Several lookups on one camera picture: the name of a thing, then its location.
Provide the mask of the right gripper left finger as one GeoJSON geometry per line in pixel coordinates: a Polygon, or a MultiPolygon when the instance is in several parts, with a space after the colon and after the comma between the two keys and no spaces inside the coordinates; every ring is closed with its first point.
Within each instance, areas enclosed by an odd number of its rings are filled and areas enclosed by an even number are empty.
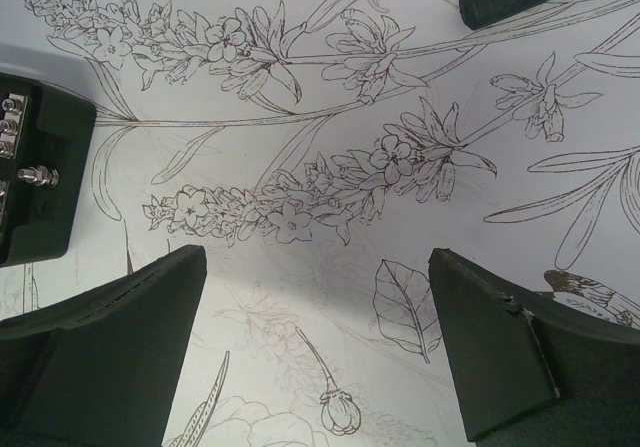
{"type": "Polygon", "coordinates": [[[206,275],[188,245],[2,321],[2,445],[160,445],[206,275]]]}

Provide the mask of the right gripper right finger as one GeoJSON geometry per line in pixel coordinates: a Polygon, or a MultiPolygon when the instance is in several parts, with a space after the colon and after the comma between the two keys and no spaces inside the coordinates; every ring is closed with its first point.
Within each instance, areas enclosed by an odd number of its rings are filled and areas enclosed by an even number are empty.
{"type": "Polygon", "coordinates": [[[638,444],[636,302],[560,270],[530,291],[448,249],[429,277],[471,443],[638,444]]]}

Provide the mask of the black fuse box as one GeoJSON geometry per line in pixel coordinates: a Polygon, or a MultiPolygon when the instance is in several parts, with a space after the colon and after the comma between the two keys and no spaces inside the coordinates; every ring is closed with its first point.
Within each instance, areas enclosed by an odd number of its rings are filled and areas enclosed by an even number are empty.
{"type": "Polygon", "coordinates": [[[68,249],[97,117],[93,103],[1,75],[1,265],[68,249]]]}

